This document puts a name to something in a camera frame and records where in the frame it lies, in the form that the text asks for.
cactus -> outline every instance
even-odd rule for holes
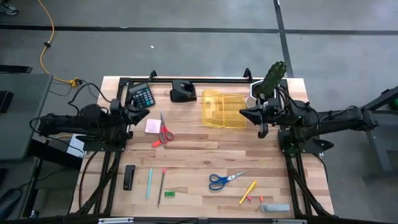
[[[268,73],[262,83],[254,89],[254,97],[259,98],[260,94],[264,96],[272,97],[274,89],[278,85],[279,81],[283,78],[286,73],[286,62],[276,62],[268,70]]]

concrete floor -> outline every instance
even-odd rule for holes
[[[11,2],[21,13],[1,15],[0,23],[49,25],[37,1]],[[43,2],[58,26],[278,28],[273,0]],[[395,0],[279,2],[286,29],[398,30]],[[0,36],[1,64],[28,65],[34,68],[32,73],[43,72],[39,55],[49,31],[0,30]],[[318,111],[361,106],[397,85],[396,35],[287,34],[286,39],[293,75],[305,79],[310,101]],[[159,75],[240,77],[249,67],[254,76],[263,77],[277,60],[287,60],[279,34],[217,32],[58,31],[45,56],[46,67],[54,75],[79,77],[97,85],[105,75],[148,76],[151,70]],[[52,86],[58,93],[67,90],[67,86]],[[49,95],[43,114],[73,113],[67,106],[71,98]],[[76,104],[81,107],[95,101],[84,90]],[[323,138],[335,143],[324,158],[335,213],[345,218],[397,223],[398,181],[362,181],[363,175],[380,169],[365,134],[344,131]],[[45,213],[51,213],[51,207],[56,211],[68,208],[70,197],[62,200],[65,206],[60,208],[49,200],[52,194],[44,197],[41,207]]]

transparent yellow box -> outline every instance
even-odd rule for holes
[[[214,128],[246,128],[246,118],[239,113],[245,109],[244,95],[204,90],[201,94],[201,120]]]

pink sticky note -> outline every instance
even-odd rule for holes
[[[148,119],[147,126],[145,127],[146,133],[156,133],[159,134],[160,132],[160,123],[161,121],[158,119]]]

calculator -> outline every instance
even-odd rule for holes
[[[148,108],[155,105],[155,99],[148,83],[140,83],[129,88],[129,93],[138,108]]]

